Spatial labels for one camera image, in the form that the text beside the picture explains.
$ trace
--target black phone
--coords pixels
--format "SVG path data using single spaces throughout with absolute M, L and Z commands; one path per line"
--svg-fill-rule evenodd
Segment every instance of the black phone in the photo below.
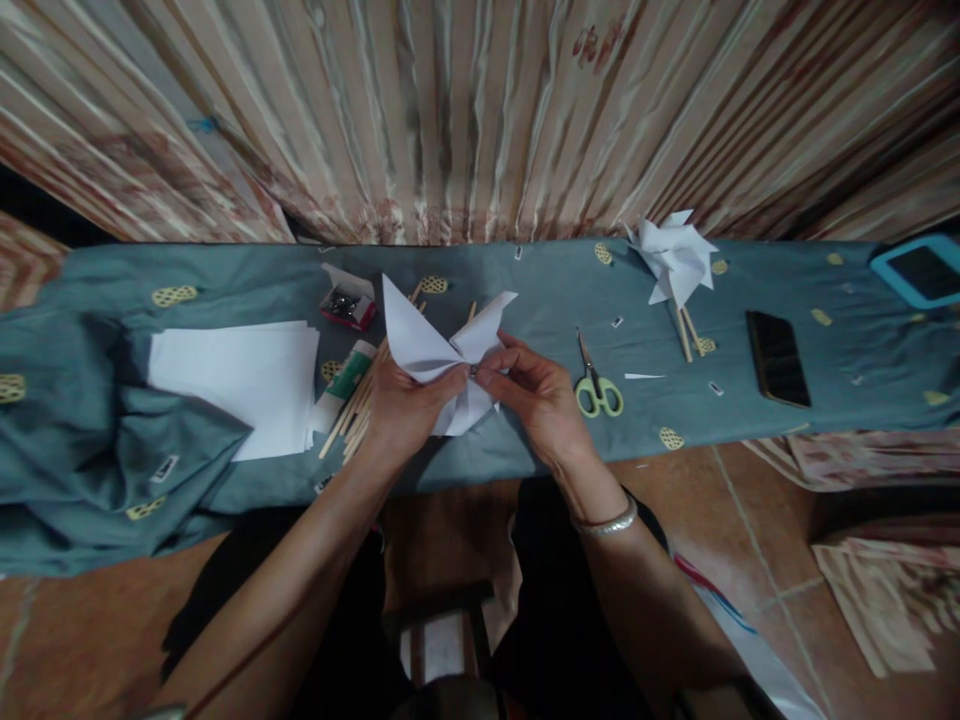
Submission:
M 747 328 L 760 393 L 777 402 L 809 408 L 810 391 L 793 326 L 783 318 L 747 310 Z

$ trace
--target bangle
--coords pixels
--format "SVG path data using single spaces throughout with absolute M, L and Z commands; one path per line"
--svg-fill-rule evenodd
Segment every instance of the bangle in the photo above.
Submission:
M 624 495 L 627 496 L 629 506 L 623 515 L 615 517 L 603 525 L 580 525 L 573 523 L 574 529 L 581 535 L 610 535 L 611 533 L 626 530 L 633 525 L 633 521 L 637 519 L 637 501 L 633 499 L 632 495 L 627 493 L 624 493 Z

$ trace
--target glue stick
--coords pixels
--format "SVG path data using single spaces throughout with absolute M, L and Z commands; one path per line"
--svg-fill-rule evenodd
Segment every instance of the glue stick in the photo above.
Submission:
M 357 385 L 363 379 L 363 374 L 370 369 L 373 356 L 376 354 L 377 349 L 373 345 L 357 340 L 347 359 L 344 360 L 340 372 L 327 383 L 323 395 L 313 406 L 310 425 L 316 432 L 330 432 L 337 420 L 337 415 L 340 414 L 340 409 L 357 389 Z

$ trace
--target yellow-handled scissors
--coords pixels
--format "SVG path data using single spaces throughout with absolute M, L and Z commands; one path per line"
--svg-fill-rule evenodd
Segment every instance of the yellow-handled scissors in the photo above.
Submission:
M 580 412 L 587 417 L 596 417 L 600 414 L 600 408 L 603 408 L 603 411 L 609 417 L 617 417 L 623 412 L 623 395 L 617 390 L 616 385 L 605 377 L 601 377 L 593 366 L 593 360 L 590 359 L 590 353 L 587 352 L 587 346 L 583 342 L 580 328 L 577 328 L 577 340 L 580 341 L 580 352 L 583 353 L 583 364 L 587 369 L 586 376 L 574 387 Z M 587 398 L 590 400 L 589 407 L 583 406 L 583 402 L 580 400 L 581 393 L 587 394 Z

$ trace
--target wooden stick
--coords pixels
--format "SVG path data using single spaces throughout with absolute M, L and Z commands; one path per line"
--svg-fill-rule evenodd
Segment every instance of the wooden stick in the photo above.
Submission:
M 407 300 L 411 303 L 417 299 L 417 295 L 420 294 L 420 288 L 423 285 L 421 280 L 417 284 L 417 288 L 407 296 Z M 423 309 L 427 306 L 426 301 L 421 303 L 420 312 L 423 312 Z M 383 342 L 380 343 L 380 347 L 377 348 L 377 354 L 373 356 L 373 362 L 370 363 L 370 367 L 367 369 L 366 376 L 363 380 L 360 381 L 360 385 L 354 391 L 351 396 L 351 407 L 349 408 L 350 415 L 347 417 L 346 422 L 340 427 L 340 435 L 346 435 L 347 431 L 351 429 L 351 425 L 354 423 L 354 418 L 359 416 L 359 408 L 361 407 L 363 401 L 369 396 L 372 386 L 373 386 L 373 374 L 374 370 L 379 367 L 380 363 L 384 360 L 384 353 L 389 353 L 389 345 L 387 344 L 387 338 L 383 339 Z
M 697 337 L 697 329 L 693 327 L 693 318 L 690 317 L 690 311 L 687 310 L 687 306 L 684 305 L 680 308 L 683 313 L 683 319 L 687 321 L 687 327 L 690 328 L 690 337 L 693 340 L 693 344 L 697 346 L 697 352 L 700 354 L 700 357 L 703 357 L 705 353 L 703 348 L 700 347 L 700 338 Z
M 680 331 L 680 341 L 683 343 L 683 356 L 687 359 L 687 362 L 693 362 L 693 356 L 690 354 L 690 343 L 687 342 L 687 331 L 683 327 L 683 313 L 680 312 L 680 307 L 674 301 L 673 306 L 677 309 L 677 329 Z
M 380 343 L 380 347 L 377 349 L 377 354 L 373 356 L 373 361 L 370 363 L 370 367 L 367 368 L 367 372 L 364 374 L 363 379 L 360 381 L 360 384 L 357 386 L 357 389 L 353 391 L 353 395 L 350 396 L 350 401 L 347 408 L 344 410 L 344 422 L 341 423 L 340 428 L 337 432 L 338 435 L 346 435 L 347 430 L 350 429 L 350 423 L 353 421 L 353 416 L 357 411 L 357 408 L 360 405 L 360 401 L 363 400 L 364 393 L 367 392 L 370 385 L 373 383 L 373 373 L 376 370 L 379 358 L 383 355 L 383 351 L 387 346 L 386 338 L 383 342 Z
M 363 419 L 363 423 L 360 426 L 360 431 L 353 437 L 353 439 L 347 443 L 346 449 L 343 451 L 343 462 L 346 463 L 353 457 L 354 453 L 357 452 L 357 448 L 360 447 L 360 443 L 363 442 L 363 439 L 367 435 L 367 425 L 370 424 L 370 416 L 367 415 Z
M 417 283 L 417 287 L 407 298 L 410 302 L 413 302 L 417 299 L 417 296 L 420 294 L 420 289 L 423 287 L 423 280 Z M 346 407 L 340 413 L 340 417 L 337 418 L 337 423 L 330 430 L 330 435 L 327 437 L 327 441 L 323 444 L 323 448 L 320 450 L 320 459 L 322 460 L 327 456 L 327 453 L 330 452 L 330 448 L 333 445 L 333 441 L 336 439 L 337 435 L 344 435 L 350 427 L 351 422 L 353 421 L 354 410 L 357 407 L 360 401 L 360 395 L 362 392 L 365 392 L 366 389 L 370 386 L 370 383 L 373 380 L 373 370 L 377 366 L 378 361 L 382 357 L 383 353 L 387 350 L 387 338 L 384 338 L 380 343 L 380 347 L 377 348 L 376 354 L 373 356 L 373 360 L 370 363 L 370 367 L 367 368 L 367 372 L 364 373 L 363 378 L 360 380 L 360 384 L 357 386 L 357 389 L 353 391 L 353 395 L 350 396 L 350 399 L 347 401 Z
M 419 309 L 420 309 L 420 312 L 422 313 L 426 307 L 427 307 L 427 303 L 426 303 L 426 302 L 422 302 L 422 303 L 420 304 L 420 308 L 419 308 Z M 389 357 L 390 357 L 390 346 L 389 346 L 389 345 L 387 345 L 387 347 L 383 350 L 383 352 L 380 352 L 380 351 L 377 352 L 376 361 L 375 361 L 375 363 L 374 363 L 374 364 L 371 366 L 371 368 L 370 368 L 370 369 L 371 369 L 371 372 L 370 372 L 370 377 L 371 377 L 371 378 L 374 376 L 374 372 L 372 372 L 372 371 L 375 371 L 376 368 L 378 368 L 378 367 L 380 366 L 380 364 L 381 364 L 382 362 L 384 362 L 385 360 L 387 360 L 387 358 L 389 358 Z M 370 416 L 370 406 L 371 406 L 372 403 L 373 403 L 373 382 L 371 381 L 371 382 L 363 389 L 362 394 L 360 394 L 360 397 L 359 397 L 359 399 L 358 399 L 358 401 L 357 401 L 356 410 L 355 410 L 355 415 L 354 415 L 354 420 L 353 420 L 352 424 L 348 422 L 348 423 L 347 423 L 347 426 L 345 426 L 343 429 L 341 429 L 341 434 L 343 434 L 344 432 L 346 432 L 346 438 L 347 438 L 347 442 L 348 442 L 348 443 L 357 435 L 358 432 L 362 432 L 363 430 L 366 430 L 365 424 L 364 424 L 363 429 L 361 430 L 361 423 L 364 423 L 365 420 L 369 419 L 369 416 Z

